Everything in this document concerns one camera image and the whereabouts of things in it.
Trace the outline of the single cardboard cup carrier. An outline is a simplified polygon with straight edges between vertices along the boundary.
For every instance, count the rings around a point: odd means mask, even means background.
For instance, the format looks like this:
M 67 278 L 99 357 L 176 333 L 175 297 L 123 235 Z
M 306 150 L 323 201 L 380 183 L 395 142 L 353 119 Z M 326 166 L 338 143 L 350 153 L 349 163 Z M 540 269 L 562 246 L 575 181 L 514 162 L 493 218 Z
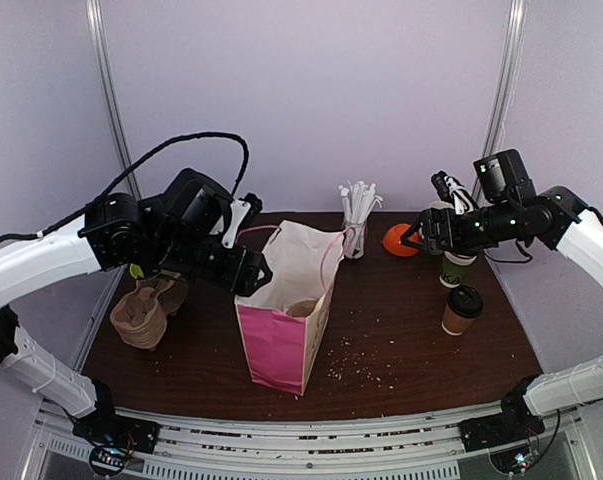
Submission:
M 316 304 L 316 299 L 302 300 L 291 305 L 286 314 L 290 317 L 308 317 L 315 310 Z

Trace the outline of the stack of paper cups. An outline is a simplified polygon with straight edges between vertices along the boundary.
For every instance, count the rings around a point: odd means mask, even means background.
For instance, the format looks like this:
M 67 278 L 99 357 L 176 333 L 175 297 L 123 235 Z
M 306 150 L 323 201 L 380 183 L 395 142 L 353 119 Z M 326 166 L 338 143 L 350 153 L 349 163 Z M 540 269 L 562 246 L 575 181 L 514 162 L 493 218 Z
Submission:
M 445 252 L 442 257 L 441 271 L 439 274 L 440 283 L 450 289 L 460 286 L 466 277 L 468 269 L 475 260 L 476 256 Z

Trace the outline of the pink and white paper bag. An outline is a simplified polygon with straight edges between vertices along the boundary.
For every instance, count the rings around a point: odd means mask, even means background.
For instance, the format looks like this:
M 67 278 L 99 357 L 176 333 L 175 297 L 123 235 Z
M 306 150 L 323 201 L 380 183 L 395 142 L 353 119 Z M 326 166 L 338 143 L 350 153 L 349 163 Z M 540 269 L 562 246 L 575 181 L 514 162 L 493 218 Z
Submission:
M 328 324 L 348 232 L 324 232 L 283 220 L 242 233 L 269 231 L 262 253 L 272 280 L 235 298 L 251 380 L 296 396 L 305 394 Z

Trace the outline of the single brown paper cup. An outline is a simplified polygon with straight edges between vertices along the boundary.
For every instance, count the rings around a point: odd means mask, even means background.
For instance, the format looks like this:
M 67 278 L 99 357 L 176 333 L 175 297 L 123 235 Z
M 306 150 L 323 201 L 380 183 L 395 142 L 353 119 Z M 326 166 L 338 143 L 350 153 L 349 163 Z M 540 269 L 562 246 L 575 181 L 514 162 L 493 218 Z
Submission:
M 482 312 L 482 305 L 459 306 L 448 303 L 442 316 L 441 327 L 449 335 L 460 336 Z

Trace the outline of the stack of cardboard cup carriers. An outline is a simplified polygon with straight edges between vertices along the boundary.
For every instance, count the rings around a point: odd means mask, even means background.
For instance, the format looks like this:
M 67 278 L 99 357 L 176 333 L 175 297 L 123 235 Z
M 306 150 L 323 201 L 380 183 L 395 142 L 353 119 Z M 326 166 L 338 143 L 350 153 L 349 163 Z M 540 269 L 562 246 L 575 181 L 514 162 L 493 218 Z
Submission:
M 125 344 L 153 351 L 188 292 L 188 285 L 178 276 L 137 280 L 134 290 L 113 307 L 110 323 Z

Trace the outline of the single black cup lid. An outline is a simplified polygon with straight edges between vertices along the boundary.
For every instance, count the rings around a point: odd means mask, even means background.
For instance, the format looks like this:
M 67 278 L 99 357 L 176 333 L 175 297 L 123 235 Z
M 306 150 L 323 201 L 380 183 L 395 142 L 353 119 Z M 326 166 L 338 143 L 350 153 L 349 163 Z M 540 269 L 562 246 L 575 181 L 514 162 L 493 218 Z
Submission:
M 483 312 L 484 302 L 476 289 L 460 285 L 450 291 L 447 306 L 460 317 L 474 319 Z

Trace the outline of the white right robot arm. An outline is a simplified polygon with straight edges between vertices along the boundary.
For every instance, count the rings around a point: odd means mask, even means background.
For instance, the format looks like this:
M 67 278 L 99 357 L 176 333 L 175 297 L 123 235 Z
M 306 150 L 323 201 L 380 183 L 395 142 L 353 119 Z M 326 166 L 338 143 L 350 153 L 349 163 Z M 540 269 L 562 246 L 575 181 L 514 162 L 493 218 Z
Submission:
M 537 192 L 518 151 L 501 151 L 473 164 L 486 205 L 464 185 L 439 171 L 431 182 L 445 208 L 421 211 L 401 237 L 405 246 L 445 255 L 462 264 L 484 250 L 513 240 L 518 247 L 539 241 L 581 269 L 583 293 L 561 280 L 541 277 L 540 291 L 550 296 L 547 326 L 575 332 L 579 320 L 599 326 L 595 314 L 603 302 L 603 215 L 565 186 Z M 603 400 L 603 354 L 563 370 L 521 380 L 501 400 L 497 413 L 469 418 L 459 425 L 466 451 L 522 442 L 545 430 L 548 416 Z

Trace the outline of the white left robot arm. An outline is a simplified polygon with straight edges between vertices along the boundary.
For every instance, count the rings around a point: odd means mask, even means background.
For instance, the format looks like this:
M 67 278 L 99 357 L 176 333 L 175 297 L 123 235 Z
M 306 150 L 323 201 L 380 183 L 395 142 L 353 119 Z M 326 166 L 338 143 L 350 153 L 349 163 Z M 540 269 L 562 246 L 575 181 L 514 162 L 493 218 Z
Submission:
M 272 277 L 264 256 L 238 236 L 262 207 L 254 194 L 236 198 L 210 177 L 182 170 L 167 189 L 138 200 L 108 193 L 74 219 L 0 249 L 0 369 L 61 407 L 76 436 L 126 453 L 152 452 L 158 427 L 117 414 L 110 389 L 58 360 L 49 342 L 69 302 L 45 309 L 45 288 L 135 265 L 147 276 L 202 280 L 248 296 Z

